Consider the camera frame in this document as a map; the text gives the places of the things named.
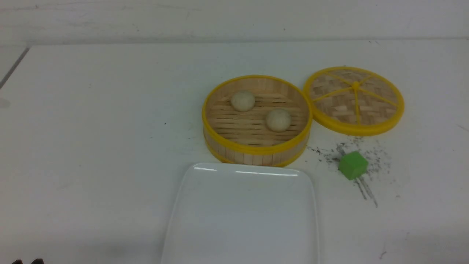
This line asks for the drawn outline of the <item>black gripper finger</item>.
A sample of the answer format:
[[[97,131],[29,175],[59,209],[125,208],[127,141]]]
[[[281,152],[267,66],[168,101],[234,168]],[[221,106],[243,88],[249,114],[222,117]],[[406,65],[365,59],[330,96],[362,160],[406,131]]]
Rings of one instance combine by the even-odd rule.
[[[37,258],[33,260],[31,264],[44,264],[44,260],[42,258]]]

